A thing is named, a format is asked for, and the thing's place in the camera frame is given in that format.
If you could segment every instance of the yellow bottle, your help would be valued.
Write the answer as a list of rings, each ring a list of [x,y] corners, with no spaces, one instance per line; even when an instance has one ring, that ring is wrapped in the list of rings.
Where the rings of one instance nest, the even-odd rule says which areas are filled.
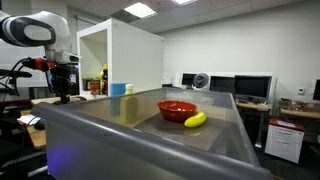
[[[133,93],[133,84],[126,84],[125,95]],[[120,123],[125,126],[137,121],[138,99],[134,96],[124,96],[120,103]]]
[[[126,84],[126,92],[124,94],[132,94],[133,93],[133,84]]]

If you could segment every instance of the monitor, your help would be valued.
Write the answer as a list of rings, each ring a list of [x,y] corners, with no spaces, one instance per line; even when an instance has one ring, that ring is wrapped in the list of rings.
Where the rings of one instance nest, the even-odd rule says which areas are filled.
[[[193,79],[196,76],[196,74],[186,74],[183,73],[182,76],[182,85],[191,86],[193,84]]]
[[[211,76],[210,91],[230,92],[234,90],[234,77]]]
[[[313,100],[320,101],[320,79],[317,80],[316,87],[314,88]]]
[[[69,66],[70,68],[70,75],[69,79],[71,82],[70,85],[70,93],[71,95],[79,95],[79,72],[78,72],[78,64],[72,64]],[[51,71],[46,71],[45,72],[46,79],[47,79],[47,84],[48,84],[48,90],[50,93],[57,93],[53,83],[52,83],[52,78],[53,75]]]
[[[237,96],[260,98],[267,100],[271,85],[271,76],[235,76],[235,91]]]

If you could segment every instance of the banana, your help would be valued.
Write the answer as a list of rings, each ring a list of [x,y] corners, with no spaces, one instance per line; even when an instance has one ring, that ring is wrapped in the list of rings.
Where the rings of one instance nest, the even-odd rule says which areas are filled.
[[[202,111],[195,111],[195,115],[189,117],[185,122],[186,127],[196,127],[203,124],[207,119],[207,116]]]

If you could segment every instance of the white drawer unit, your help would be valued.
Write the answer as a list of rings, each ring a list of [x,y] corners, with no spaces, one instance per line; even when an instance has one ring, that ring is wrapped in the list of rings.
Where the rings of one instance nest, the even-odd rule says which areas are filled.
[[[301,125],[270,119],[265,152],[298,163],[303,135]]]
[[[278,138],[284,141],[301,144],[304,132],[287,129],[283,127],[269,125],[268,136]]]

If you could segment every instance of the wall outlet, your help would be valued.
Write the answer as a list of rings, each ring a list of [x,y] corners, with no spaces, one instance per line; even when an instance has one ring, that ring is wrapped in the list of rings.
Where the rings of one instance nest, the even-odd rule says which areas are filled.
[[[314,90],[315,90],[315,88],[309,88],[309,95],[313,95],[314,94]]]
[[[305,88],[304,87],[299,87],[298,88],[298,95],[304,95],[305,93]]]

